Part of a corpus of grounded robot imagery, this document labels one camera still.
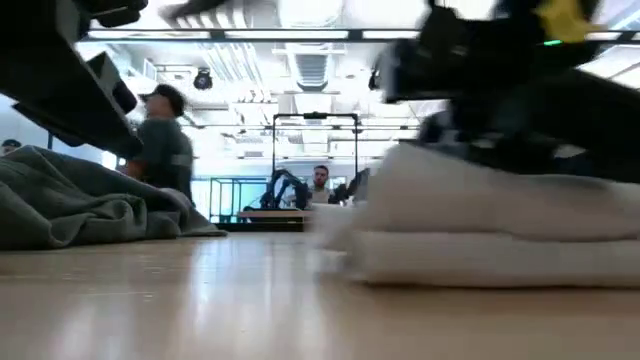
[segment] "gray cloth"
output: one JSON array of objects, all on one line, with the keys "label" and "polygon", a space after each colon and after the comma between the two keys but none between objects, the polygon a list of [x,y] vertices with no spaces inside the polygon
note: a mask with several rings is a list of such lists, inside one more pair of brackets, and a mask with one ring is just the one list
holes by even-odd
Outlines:
[{"label": "gray cloth", "polygon": [[0,158],[0,248],[223,236],[178,191],[36,147]]}]

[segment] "white cloth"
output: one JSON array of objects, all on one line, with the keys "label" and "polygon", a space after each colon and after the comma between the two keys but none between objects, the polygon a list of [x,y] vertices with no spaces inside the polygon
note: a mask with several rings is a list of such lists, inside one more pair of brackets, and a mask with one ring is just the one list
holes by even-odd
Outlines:
[{"label": "white cloth", "polygon": [[398,145],[364,206],[316,211],[320,247],[346,254],[360,281],[640,286],[638,185],[519,176]]}]

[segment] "metal frame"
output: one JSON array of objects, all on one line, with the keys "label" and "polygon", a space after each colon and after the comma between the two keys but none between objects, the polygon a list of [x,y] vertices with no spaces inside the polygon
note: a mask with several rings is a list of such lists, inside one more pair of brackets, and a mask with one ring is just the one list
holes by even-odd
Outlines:
[{"label": "metal frame", "polygon": [[[272,139],[271,139],[271,146],[272,146],[272,154],[271,154],[271,172],[273,173],[274,171],[276,171],[276,130],[278,128],[277,125],[277,120],[281,117],[302,117],[304,119],[326,119],[328,117],[337,117],[337,118],[351,118],[353,119],[353,127],[354,129],[353,134],[354,134],[354,139],[353,139],[353,143],[355,144],[355,151],[354,151],[354,157],[355,157],[355,172],[353,173],[354,175],[358,173],[358,126],[360,125],[360,118],[358,116],[358,114],[356,113],[277,113],[275,115],[273,115],[273,124],[272,126],[268,126],[267,128],[270,128],[272,130]],[[336,125],[333,127],[336,130],[339,130],[341,128],[341,125]]]},{"label": "metal frame", "polygon": [[[266,187],[267,180],[266,177],[263,176],[221,176],[221,177],[196,177],[194,181],[204,181],[209,183],[209,221],[215,216],[221,218],[225,216],[229,218],[229,222],[233,223],[232,219],[237,217],[237,213],[242,208],[242,185],[264,185]],[[218,188],[218,211],[213,212],[213,183],[216,182],[220,185]],[[231,185],[231,214],[223,214],[222,213],[222,187],[224,185]],[[238,202],[236,206],[236,188],[238,189]]]},{"label": "metal frame", "polygon": [[[94,29],[80,42],[129,43],[387,43],[415,38],[417,29]],[[640,45],[640,31],[592,32],[587,41],[611,45]]]}]

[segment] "desk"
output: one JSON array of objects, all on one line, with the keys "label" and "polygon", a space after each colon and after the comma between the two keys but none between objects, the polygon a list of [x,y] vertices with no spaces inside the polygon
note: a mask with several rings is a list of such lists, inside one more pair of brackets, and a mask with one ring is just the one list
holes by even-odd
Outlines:
[{"label": "desk", "polygon": [[234,233],[0,253],[0,348],[21,360],[640,354],[640,292],[369,288],[317,274],[308,241]]},{"label": "desk", "polygon": [[256,211],[240,211],[237,216],[240,219],[248,218],[292,218],[292,219],[308,219],[313,214],[309,210],[256,210]]}]

